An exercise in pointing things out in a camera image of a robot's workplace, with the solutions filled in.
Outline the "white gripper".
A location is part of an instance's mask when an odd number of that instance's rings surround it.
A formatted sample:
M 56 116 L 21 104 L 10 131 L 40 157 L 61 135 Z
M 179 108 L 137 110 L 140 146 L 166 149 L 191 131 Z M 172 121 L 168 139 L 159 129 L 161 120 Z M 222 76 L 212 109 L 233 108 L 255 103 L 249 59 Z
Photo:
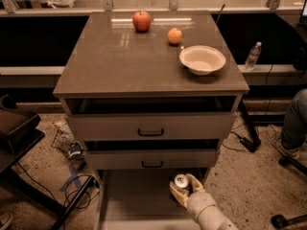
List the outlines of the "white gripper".
M 215 205 L 216 201 L 211 194 L 205 192 L 203 184 L 195 176 L 190 173 L 186 176 L 189 180 L 189 191 L 178 187 L 174 182 L 169 183 L 169 188 L 177 202 L 186 207 L 191 218 L 197 221 L 201 212 L 209 206 Z

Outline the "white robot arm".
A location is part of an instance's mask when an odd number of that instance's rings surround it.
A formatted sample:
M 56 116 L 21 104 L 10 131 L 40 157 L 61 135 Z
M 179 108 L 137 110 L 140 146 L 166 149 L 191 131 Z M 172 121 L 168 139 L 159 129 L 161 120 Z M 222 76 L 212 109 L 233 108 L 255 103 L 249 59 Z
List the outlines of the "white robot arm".
M 177 174 L 169 183 L 169 188 L 176 201 L 187 210 L 201 230 L 239 230 L 192 174 Z

